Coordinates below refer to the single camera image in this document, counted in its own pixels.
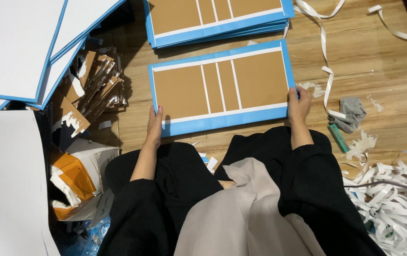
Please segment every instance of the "cardboard box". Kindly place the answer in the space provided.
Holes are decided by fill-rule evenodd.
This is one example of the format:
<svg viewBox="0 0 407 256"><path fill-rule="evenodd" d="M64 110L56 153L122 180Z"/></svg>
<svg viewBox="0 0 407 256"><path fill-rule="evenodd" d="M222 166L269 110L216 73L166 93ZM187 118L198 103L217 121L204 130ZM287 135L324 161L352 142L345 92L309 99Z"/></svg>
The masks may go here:
<svg viewBox="0 0 407 256"><path fill-rule="evenodd" d="M113 193L104 186L104 172L107 164L119 153L119 148L79 138L65 153L51 154L50 180L70 203L51 202L59 220L91 219L97 224L108 215Z"/></svg>

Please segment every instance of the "hand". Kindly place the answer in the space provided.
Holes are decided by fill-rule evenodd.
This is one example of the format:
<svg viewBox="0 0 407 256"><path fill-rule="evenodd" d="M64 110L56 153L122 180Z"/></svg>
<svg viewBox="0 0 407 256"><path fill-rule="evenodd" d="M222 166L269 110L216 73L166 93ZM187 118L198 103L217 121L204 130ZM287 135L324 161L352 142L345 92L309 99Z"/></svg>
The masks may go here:
<svg viewBox="0 0 407 256"><path fill-rule="evenodd" d="M148 129L146 130L146 145L152 145L155 149L158 149L161 145L161 132L162 132L162 114L164 108L162 106L157 107L157 114L154 112L154 107L150 108L150 119L148 120Z"/></svg>
<svg viewBox="0 0 407 256"><path fill-rule="evenodd" d="M306 123L306 116L311 108L311 95L301 86L297 86L298 100L295 89L289 88L288 112L291 123Z"/></svg>

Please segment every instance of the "beige cloth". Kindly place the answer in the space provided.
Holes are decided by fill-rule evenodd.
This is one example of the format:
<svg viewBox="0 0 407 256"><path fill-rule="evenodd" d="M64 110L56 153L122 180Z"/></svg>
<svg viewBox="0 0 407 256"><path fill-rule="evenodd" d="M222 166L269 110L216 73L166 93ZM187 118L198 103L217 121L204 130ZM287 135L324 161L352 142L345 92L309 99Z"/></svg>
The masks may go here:
<svg viewBox="0 0 407 256"><path fill-rule="evenodd" d="M236 183L191 208L175 256L324 256L298 215L282 217L280 190L260 161L223 166Z"/></svg>

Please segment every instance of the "woman's left hand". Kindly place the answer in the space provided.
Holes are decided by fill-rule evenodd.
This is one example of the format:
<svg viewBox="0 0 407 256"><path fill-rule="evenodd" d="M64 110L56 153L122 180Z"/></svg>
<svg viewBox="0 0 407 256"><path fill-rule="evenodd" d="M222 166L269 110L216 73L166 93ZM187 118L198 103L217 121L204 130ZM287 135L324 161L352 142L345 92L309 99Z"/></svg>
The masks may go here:
<svg viewBox="0 0 407 256"><path fill-rule="evenodd" d="M161 145L161 132L162 132L162 114L164 108L162 106L157 107L157 114L155 114L154 107L150 108L150 119L148 120L148 129L146 134L145 144L152 145L155 149L158 149Z"/></svg>

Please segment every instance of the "woman's right hand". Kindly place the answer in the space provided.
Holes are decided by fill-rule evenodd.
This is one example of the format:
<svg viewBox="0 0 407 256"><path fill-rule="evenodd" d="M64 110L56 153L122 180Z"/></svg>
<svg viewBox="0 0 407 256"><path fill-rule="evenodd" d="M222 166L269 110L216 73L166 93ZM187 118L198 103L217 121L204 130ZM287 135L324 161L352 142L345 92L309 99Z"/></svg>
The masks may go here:
<svg viewBox="0 0 407 256"><path fill-rule="evenodd" d="M297 86L298 100L295 89L289 88L288 112L291 123L306 123L306 116L311 108L311 95L301 86Z"/></svg>

